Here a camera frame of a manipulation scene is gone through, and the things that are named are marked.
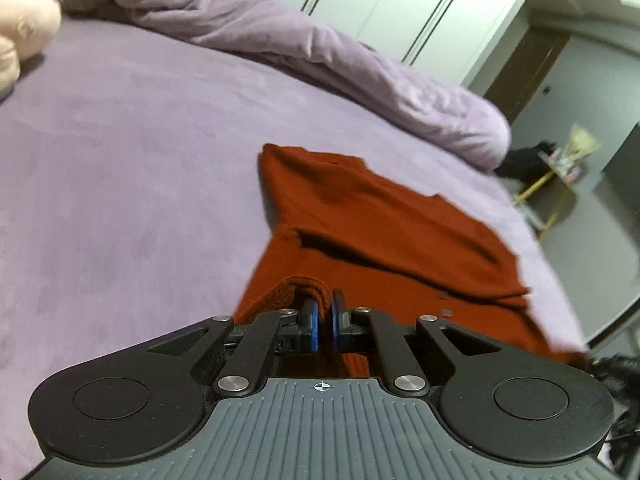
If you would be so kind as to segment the purple rolled duvet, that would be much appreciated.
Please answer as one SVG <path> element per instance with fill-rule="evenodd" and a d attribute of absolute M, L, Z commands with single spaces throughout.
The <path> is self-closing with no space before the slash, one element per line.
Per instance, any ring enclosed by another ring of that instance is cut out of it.
<path fill-rule="evenodd" d="M 121 21 L 281 66 L 485 171 L 511 142 L 491 102 L 402 64 L 274 0 L 61 0 L 68 14 Z"/>

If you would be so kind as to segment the beige lamp on table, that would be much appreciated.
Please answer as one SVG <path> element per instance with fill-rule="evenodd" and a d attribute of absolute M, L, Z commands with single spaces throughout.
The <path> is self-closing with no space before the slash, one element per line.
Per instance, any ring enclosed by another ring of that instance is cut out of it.
<path fill-rule="evenodd" d="M 585 160 L 600 148 L 599 141 L 583 126 L 574 124 L 562 151 L 562 178 L 566 183 L 575 182 L 582 174 Z"/>

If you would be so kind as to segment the brown wooden door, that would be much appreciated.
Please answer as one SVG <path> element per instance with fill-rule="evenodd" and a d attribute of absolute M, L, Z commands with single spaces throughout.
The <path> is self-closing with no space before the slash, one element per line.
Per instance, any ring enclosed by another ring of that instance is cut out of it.
<path fill-rule="evenodd" d="M 484 98 L 512 125 L 570 41 L 568 32 L 529 27 Z"/>

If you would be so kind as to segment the pink plush toy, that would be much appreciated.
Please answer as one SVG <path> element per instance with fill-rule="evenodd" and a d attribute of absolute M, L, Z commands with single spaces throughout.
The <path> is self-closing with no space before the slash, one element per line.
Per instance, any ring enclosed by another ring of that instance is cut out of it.
<path fill-rule="evenodd" d="M 1 0 L 1 97 L 21 75 L 21 64 L 40 54 L 58 33 L 60 0 Z"/>

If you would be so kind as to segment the yellow metal side table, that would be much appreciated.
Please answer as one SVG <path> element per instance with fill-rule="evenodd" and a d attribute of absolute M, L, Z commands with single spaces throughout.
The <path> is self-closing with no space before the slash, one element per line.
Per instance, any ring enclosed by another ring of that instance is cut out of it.
<path fill-rule="evenodd" d="M 537 154 L 544 174 L 522 192 L 514 195 L 512 205 L 535 231 L 540 242 L 561 217 L 567 202 L 575 197 L 575 184 L 582 176 L 582 165 L 559 151 Z"/>

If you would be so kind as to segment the black clothing on chair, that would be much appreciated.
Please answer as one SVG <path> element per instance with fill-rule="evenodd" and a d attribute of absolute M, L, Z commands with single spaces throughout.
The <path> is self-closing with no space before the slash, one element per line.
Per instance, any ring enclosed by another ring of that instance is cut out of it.
<path fill-rule="evenodd" d="M 532 148 L 510 150 L 495 174 L 499 178 L 517 180 L 523 184 L 532 183 L 547 172 L 540 155 L 551 155 L 557 147 L 556 143 L 541 141 Z"/>

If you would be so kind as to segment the purple bed sheet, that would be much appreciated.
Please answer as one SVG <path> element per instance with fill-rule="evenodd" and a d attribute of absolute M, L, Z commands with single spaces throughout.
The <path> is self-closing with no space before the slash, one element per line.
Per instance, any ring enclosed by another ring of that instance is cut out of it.
<path fill-rule="evenodd" d="M 271 66 L 69 19 L 1 105 L 3 478 L 41 460 L 27 403 L 43 379 L 236 308 L 270 237 L 257 169 L 267 143 L 355 155 L 446 197 L 518 256 L 552 347 L 586 351 L 495 178 Z"/>

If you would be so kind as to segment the red knitted sweater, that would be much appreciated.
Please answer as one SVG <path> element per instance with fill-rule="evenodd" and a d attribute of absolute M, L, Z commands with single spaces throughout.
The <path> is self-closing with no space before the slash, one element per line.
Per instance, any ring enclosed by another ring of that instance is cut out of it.
<path fill-rule="evenodd" d="M 270 242 L 236 322 L 334 292 L 351 307 L 411 325 L 424 314 L 553 361 L 585 368 L 579 350 L 552 348 L 530 315 L 518 259 L 497 234 L 440 195 L 372 172 L 360 158 L 267 144 L 260 180 L 274 212 Z"/>

